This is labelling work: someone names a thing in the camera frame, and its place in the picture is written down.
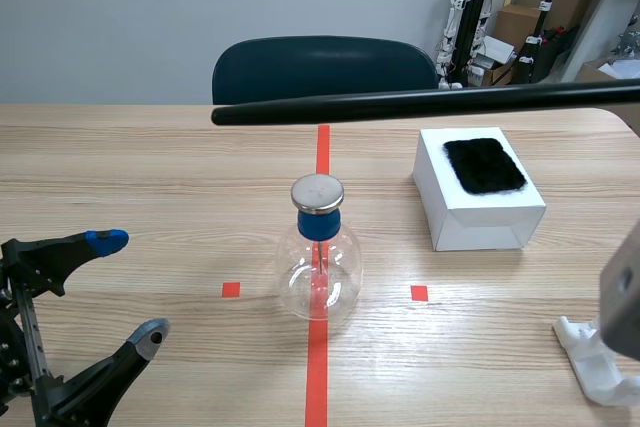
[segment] red square marker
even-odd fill
[[[240,282],[225,282],[222,284],[223,297],[240,297]]]
[[[426,285],[411,286],[411,300],[427,302],[429,300],[429,292]]]

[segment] red tape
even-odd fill
[[[331,131],[328,125],[318,126],[318,148],[316,173],[329,173]],[[328,258],[329,245],[322,244],[322,258]],[[327,276],[318,264],[318,245],[314,244],[311,259],[311,307],[312,317],[326,316]],[[305,407],[305,427],[327,427],[329,393],[329,322],[326,320],[309,321],[309,346],[307,353],[307,399]]]

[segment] white box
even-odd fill
[[[462,188],[444,144],[478,138],[500,142],[527,181],[522,189],[472,195]],[[520,249],[533,235],[546,209],[498,127],[421,130],[413,180],[422,197],[435,250]]]

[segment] gray wall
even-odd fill
[[[0,0],[0,102],[210,103],[218,56],[257,37],[378,37],[409,42],[432,55],[448,5],[449,0]]]

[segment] black pole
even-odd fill
[[[548,11],[541,10],[536,22],[536,27],[533,31],[532,37],[540,37],[542,30],[544,29],[544,22],[547,19]],[[520,49],[518,57],[514,61],[513,67],[515,69],[514,84],[531,84],[533,77],[533,69],[535,69],[535,61],[540,51],[540,44],[525,44]],[[521,57],[528,57],[533,59],[533,63],[520,62]]]
[[[472,0],[465,6],[460,18],[455,50],[451,59],[452,69],[448,80],[449,82],[460,82],[464,87],[468,85],[467,64],[471,58],[471,46],[478,28],[483,3],[484,0]]]
[[[631,103],[640,109],[639,79],[271,100],[218,107],[211,120],[216,125],[321,124]]]

